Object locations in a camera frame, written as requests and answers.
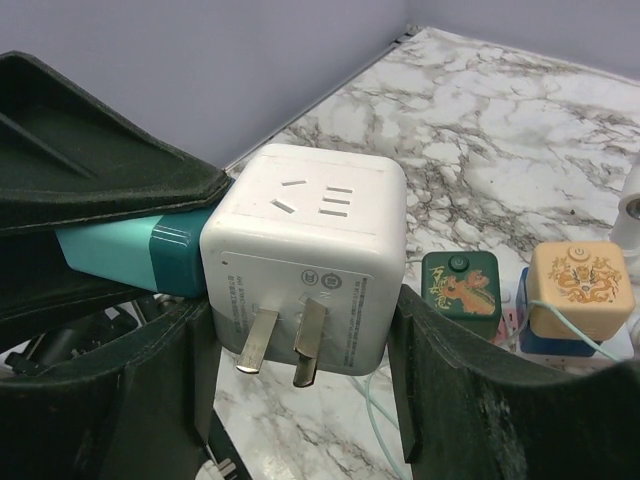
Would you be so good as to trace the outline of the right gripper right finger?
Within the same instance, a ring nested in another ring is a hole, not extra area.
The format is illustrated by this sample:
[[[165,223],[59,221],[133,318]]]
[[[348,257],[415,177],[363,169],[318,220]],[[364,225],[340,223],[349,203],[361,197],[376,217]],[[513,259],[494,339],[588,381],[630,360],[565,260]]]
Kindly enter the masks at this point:
[[[639,364],[589,375],[513,355],[403,286],[389,360],[416,479],[635,479]]]

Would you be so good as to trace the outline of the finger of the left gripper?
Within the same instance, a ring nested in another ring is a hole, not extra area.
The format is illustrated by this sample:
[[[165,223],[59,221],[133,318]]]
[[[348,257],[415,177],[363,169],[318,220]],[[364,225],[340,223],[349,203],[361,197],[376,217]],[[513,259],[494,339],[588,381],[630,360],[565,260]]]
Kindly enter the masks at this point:
[[[1,323],[38,322],[146,295],[147,290],[71,269],[57,244],[1,246]]]
[[[37,57],[2,54],[2,235],[208,207],[230,184]]]

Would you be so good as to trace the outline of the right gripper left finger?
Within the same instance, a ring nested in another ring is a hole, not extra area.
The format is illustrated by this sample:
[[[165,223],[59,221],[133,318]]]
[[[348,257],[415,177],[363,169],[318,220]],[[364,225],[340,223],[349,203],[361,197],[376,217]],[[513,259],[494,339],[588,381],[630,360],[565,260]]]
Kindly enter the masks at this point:
[[[4,479],[193,479],[220,349],[207,299],[1,382]]]

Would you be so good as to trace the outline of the teal charger plug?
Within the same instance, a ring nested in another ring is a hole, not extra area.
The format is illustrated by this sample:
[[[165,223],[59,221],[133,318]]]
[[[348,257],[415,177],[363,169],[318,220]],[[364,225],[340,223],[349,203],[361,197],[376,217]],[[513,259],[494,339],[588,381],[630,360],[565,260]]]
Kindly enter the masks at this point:
[[[200,235],[212,207],[55,231],[68,266],[144,290],[196,298],[206,290]]]

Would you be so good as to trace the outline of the white power strip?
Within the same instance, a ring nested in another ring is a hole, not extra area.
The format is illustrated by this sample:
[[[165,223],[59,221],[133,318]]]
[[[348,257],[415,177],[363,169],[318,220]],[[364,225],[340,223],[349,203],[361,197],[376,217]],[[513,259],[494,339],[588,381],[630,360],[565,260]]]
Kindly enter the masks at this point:
[[[584,372],[604,369],[614,364],[611,359],[599,352],[595,352],[590,357],[558,356],[522,352],[516,340],[503,345],[506,338],[518,327],[516,315],[517,289],[518,285],[515,281],[501,283],[502,320],[499,324],[498,333],[493,340],[494,344],[528,361],[557,369],[575,369]],[[630,320],[610,340],[604,341],[602,347],[618,359],[633,359],[635,350],[629,331],[629,323],[638,319],[639,312],[635,310]]]

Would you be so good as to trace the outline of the white cube socket adapter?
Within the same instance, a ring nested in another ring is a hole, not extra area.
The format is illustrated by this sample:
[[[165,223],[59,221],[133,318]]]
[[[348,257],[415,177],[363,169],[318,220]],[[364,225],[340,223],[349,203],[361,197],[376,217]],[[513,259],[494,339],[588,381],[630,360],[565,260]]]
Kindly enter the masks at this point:
[[[364,376],[380,364],[405,272],[406,178],[380,156],[261,148],[203,227],[217,336],[237,369]]]

